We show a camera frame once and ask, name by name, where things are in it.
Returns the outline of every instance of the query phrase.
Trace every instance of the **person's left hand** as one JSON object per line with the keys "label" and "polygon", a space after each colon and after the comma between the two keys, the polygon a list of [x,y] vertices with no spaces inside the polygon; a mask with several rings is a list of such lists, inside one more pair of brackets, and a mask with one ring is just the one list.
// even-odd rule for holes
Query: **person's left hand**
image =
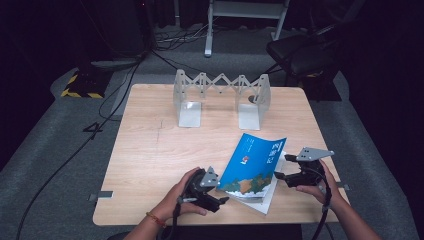
{"label": "person's left hand", "polygon": [[[186,172],[181,180],[175,184],[171,190],[169,190],[162,201],[155,208],[153,208],[151,213],[164,222],[169,218],[172,218],[178,197],[183,193],[184,187],[190,177],[199,169],[200,168],[197,167]],[[199,215],[205,216],[207,211],[206,209],[196,206],[192,203],[183,203],[181,204],[180,214],[184,213],[197,213]]]}

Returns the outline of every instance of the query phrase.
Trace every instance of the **wooden table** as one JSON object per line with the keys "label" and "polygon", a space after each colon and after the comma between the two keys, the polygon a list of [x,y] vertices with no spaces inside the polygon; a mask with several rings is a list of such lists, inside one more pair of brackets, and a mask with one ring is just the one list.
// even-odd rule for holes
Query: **wooden table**
{"label": "wooden table", "polygon": [[[234,92],[207,92],[202,101],[200,128],[180,128],[172,102],[173,85],[136,84],[132,87],[93,221],[97,225],[136,225],[194,167],[212,166],[222,175],[243,132],[264,138],[287,137],[284,151],[298,154],[302,147],[327,149],[302,89],[271,88],[271,106],[260,131],[240,130]],[[339,180],[330,157],[323,159]],[[299,172],[286,162],[286,174]],[[223,193],[212,190],[214,197]],[[322,205],[314,197],[296,192],[279,181],[267,215],[230,199],[206,217],[185,214],[179,225],[265,224],[318,222]],[[337,221],[329,211],[328,222]]]}

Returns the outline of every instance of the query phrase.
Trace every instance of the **person's right hand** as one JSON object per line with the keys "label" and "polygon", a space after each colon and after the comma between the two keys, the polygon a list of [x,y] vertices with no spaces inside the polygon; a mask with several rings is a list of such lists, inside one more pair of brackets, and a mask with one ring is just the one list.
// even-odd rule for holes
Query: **person's right hand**
{"label": "person's right hand", "polygon": [[[330,185],[331,193],[332,193],[332,200],[340,199],[342,196],[340,195],[339,189],[336,184],[336,180],[334,179],[333,174],[328,169],[327,165],[324,163],[324,161],[320,160],[322,167],[324,168],[325,177],[327,178],[328,185]],[[326,188],[324,181],[321,181],[319,183],[324,189]],[[319,189],[318,186],[303,186],[299,185],[296,187],[296,191],[304,192],[311,194],[314,196],[320,203],[324,204],[325,202],[325,194]]]}

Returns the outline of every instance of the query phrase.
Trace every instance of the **book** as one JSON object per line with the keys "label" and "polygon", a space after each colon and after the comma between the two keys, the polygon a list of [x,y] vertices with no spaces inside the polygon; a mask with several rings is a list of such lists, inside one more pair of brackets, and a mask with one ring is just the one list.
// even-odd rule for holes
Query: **book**
{"label": "book", "polygon": [[280,156],[285,142],[286,138],[266,140],[244,133],[217,190],[266,214],[277,182],[274,171],[284,161]]}

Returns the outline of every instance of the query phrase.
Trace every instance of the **illustration on book cover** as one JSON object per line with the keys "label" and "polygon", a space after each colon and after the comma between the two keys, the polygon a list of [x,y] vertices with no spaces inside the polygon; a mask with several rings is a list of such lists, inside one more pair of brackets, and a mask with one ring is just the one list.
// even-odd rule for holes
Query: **illustration on book cover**
{"label": "illustration on book cover", "polygon": [[265,140],[244,133],[217,189],[241,201],[262,201],[285,142],[286,138]]}

